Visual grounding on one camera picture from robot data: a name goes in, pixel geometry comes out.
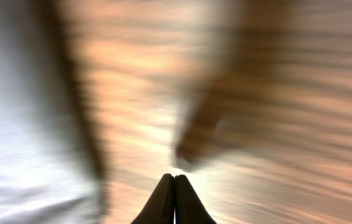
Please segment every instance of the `wooden floor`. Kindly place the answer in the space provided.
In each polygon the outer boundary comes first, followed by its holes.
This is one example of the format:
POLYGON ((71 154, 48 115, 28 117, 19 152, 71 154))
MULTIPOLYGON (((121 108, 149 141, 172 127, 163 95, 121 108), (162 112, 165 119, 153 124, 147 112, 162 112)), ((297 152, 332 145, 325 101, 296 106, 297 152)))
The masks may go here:
POLYGON ((218 223, 352 223, 352 0, 59 9, 105 149, 106 223, 130 223, 167 172, 218 223))

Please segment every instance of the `wooden surface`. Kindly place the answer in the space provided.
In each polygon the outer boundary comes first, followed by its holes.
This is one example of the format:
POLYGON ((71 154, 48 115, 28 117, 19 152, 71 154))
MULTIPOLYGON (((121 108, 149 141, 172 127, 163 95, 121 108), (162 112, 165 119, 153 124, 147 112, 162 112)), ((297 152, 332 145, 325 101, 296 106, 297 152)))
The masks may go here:
POLYGON ((218 223, 352 223, 352 0, 59 9, 107 155, 107 223, 131 222, 166 172, 218 223), (176 168, 176 150, 198 165, 176 168))

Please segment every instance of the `wood grain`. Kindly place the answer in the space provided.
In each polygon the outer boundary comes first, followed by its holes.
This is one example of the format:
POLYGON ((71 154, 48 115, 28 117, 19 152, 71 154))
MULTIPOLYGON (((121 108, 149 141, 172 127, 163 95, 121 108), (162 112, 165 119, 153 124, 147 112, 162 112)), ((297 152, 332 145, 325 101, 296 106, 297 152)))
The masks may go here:
POLYGON ((58 7, 108 152, 107 223, 165 172, 218 223, 352 223, 352 0, 58 7))

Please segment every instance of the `black pointed object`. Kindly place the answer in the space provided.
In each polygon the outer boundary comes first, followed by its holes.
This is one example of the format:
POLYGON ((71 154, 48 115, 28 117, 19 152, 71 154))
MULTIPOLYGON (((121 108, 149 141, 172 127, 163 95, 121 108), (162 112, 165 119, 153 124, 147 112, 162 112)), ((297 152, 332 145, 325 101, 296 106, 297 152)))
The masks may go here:
POLYGON ((169 224, 174 222, 174 177, 165 174, 132 224, 169 224))
POLYGON ((185 175, 174 178, 177 224, 216 224, 185 175))

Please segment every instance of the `gray fabric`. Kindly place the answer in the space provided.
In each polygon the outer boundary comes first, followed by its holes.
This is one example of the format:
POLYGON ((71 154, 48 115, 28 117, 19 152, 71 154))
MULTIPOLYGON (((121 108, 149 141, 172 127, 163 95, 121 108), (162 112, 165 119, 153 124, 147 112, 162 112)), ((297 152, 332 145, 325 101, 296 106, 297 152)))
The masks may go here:
POLYGON ((27 2, 0 1, 0 223, 98 223, 101 183, 27 2))

